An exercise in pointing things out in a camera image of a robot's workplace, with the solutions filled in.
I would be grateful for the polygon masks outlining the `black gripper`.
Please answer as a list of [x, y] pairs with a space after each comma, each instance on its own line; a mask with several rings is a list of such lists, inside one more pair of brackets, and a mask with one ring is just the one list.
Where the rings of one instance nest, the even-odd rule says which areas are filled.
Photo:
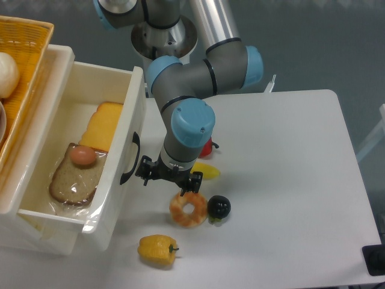
[[191, 169], [183, 170], [179, 166], [168, 167], [159, 157], [153, 161], [147, 155], [143, 155], [135, 176], [143, 180], [143, 185], [147, 185], [150, 180], [163, 179], [179, 184], [180, 195], [187, 192], [198, 193], [203, 181], [202, 172], [192, 172]]

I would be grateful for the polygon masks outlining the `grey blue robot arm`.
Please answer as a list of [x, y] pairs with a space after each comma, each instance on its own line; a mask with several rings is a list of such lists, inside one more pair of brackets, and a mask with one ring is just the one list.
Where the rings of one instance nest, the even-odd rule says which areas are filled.
[[135, 50], [149, 60], [147, 90], [166, 127], [156, 161], [137, 156], [131, 173], [144, 181], [164, 179], [198, 192], [203, 175], [193, 171], [215, 125], [210, 98], [243, 89], [263, 77], [262, 57], [243, 44], [229, 1], [191, 1], [195, 23], [179, 1], [95, 1], [110, 29], [131, 26]]

